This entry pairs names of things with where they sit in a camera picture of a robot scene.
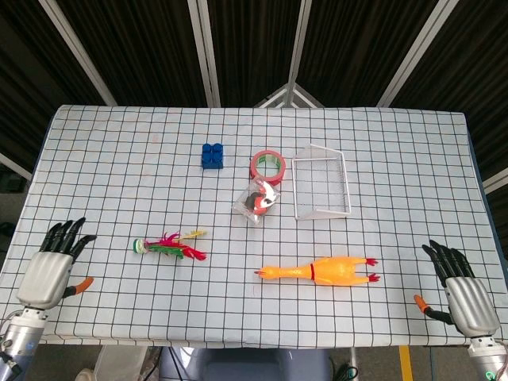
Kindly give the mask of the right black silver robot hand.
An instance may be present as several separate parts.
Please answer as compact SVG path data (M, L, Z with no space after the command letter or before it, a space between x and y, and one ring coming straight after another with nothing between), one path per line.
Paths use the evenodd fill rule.
M433 240L422 249L431 259L444 288L448 311L435 310L422 296L415 295L419 310L428 318L455 326L466 338L494 335L500 328L500 320L483 282L476 278L466 256Z

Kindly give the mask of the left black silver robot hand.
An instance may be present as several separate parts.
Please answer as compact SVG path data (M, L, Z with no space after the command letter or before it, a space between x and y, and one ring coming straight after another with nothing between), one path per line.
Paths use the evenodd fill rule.
M26 269L17 299L26 308L50 310L62 299L83 293L94 282L85 278L78 285L68 283L75 261L95 235L77 239L86 218L57 223L47 231L44 240Z

